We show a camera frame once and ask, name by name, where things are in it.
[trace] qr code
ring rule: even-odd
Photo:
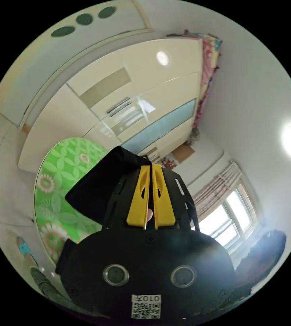
[[[132,303],[132,318],[134,319],[159,319],[161,303]]]

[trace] printed label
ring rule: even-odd
[[[159,319],[161,312],[161,295],[132,295],[133,319]]]

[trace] white wardrobe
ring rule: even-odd
[[[108,150],[121,145],[158,160],[190,135],[201,72],[197,39],[147,41],[100,58],[45,106],[28,134],[19,168],[37,173],[48,151],[70,137]]]

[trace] light blue panel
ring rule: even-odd
[[[134,154],[138,154],[156,140],[168,134],[171,130],[193,116],[195,99],[168,113],[152,123],[135,136],[127,140],[122,147]]]

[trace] finger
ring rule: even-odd
[[[149,222],[151,220],[153,216],[153,211],[151,209],[148,209],[148,212],[147,212],[147,222]]]

